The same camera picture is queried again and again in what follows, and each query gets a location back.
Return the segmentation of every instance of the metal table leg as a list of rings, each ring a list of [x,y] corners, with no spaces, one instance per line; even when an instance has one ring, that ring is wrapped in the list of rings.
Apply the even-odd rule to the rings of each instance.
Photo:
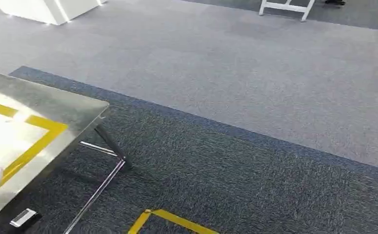
[[[131,164],[131,160],[129,157],[126,157],[123,153],[123,151],[120,149],[120,147],[113,141],[111,136],[108,134],[108,132],[104,129],[104,127],[100,124],[95,128],[98,135],[107,143],[107,145],[114,151],[115,154],[117,154],[118,157],[120,157],[122,160],[125,161],[125,168],[131,169],[133,166]]]
[[[94,192],[94,194],[91,196],[91,198],[87,201],[87,203],[83,206],[83,208],[80,210],[80,212],[75,216],[73,221],[70,223],[70,225],[65,229],[64,234],[68,234],[72,231],[74,226],[79,222],[81,217],[87,212],[87,210],[90,208],[90,206],[97,200],[99,195],[104,191],[104,189],[107,187],[107,185],[111,182],[111,180],[114,178],[114,176],[123,168],[125,167],[127,170],[132,168],[132,164],[130,162],[130,158],[126,158],[122,150],[119,148],[119,146],[113,141],[113,139],[110,137],[110,135],[107,133],[107,131],[103,128],[103,126],[98,125],[95,128],[98,135],[105,141],[105,143],[112,149],[105,149],[97,145],[93,145],[87,142],[80,142],[80,145],[103,152],[108,155],[118,156],[120,158],[120,162],[117,163],[114,170],[111,171],[111,173],[108,175],[108,177],[104,180],[104,182],[99,186],[99,188]]]

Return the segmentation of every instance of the white chair leg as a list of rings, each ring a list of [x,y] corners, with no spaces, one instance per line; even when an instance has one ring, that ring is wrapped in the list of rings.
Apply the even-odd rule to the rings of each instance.
[[[265,9],[266,6],[266,0],[262,0],[262,3],[260,4],[260,9],[259,9],[259,15],[263,16],[263,10]]]
[[[310,0],[309,1],[308,6],[306,7],[306,11],[304,12],[304,15],[302,16],[302,19],[301,19],[302,22],[306,21],[306,18],[307,18],[308,14],[309,14],[309,11],[312,8],[312,5],[314,5],[314,2],[315,2],[315,0]]]

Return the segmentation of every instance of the gray carpet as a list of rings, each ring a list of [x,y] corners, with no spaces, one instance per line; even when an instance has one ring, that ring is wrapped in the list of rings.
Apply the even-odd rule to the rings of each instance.
[[[378,166],[378,30],[180,0],[0,11],[0,73],[23,65]]]
[[[32,68],[11,75],[110,102],[104,125],[133,157],[74,233],[126,233],[161,208],[220,233],[378,234],[377,167]],[[77,148],[15,212],[44,214],[29,233],[60,233],[114,163]],[[140,233],[189,232],[151,217]]]
[[[259,11],[261,0],[185,0],[226,6],[244,10]],[[286,0],[268,0],[270,2],[285,3]],[[378,29],[378,0],[344,0],[345,6],[324,4],[325,0],[316,0],[308,20],[318,20],[330,23],[339,23],[363,28]],[[307,6],[309,0],[292,0],[291,4]],[[265,9],[265,13],[282,15],[300,19],[302,13]]]

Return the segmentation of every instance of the white display stand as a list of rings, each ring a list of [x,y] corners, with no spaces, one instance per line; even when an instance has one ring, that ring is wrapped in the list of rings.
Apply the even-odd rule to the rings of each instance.
[[[6,14],[60,25],[102,5],[107,0],[0,0]]]
[[[295,6],[291,5],[291,0],[287,0],[285,4],[281,3],[274,3],[274,2],[267,2],[266,0],[262,0],[262,4],[260,5],[259,9],[259,15],[263,15],[263,10],[268,8],[274,8],[274,9],[281,9],[281,10],[287,10],[287,11],[296,11],[296,12],[303,12],[304,15],[302,16],[301,21],[306,21],[306,17],[309,14],[309,11],[311,10],[312,6],[314,5],[315,0],[310,0],[308,6]]]

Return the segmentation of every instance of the white chair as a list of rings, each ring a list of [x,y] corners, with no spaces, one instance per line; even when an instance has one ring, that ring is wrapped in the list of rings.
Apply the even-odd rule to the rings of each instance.
[[[301,21],[304,22],[306,21],[306,18],[309,14],[309,11],[312,8],[312,5],[314,5],[315,0],[310,0],[309,4],[307,7],[304,6],[294,6],[290,5],[291,0],[286,0],[285,4],[281,3],[274,3],[274,2],[267,2],[266,0],[262,0],[262,4],[260,5],[259,9],[259,15],[263,15],[263,10],[268,7],[268,8],[274,8],[274,9],[281,9],[281,10],[287,10],[287,11],[296,11],[296,12],[303,12],[304,15],[302,16]]]

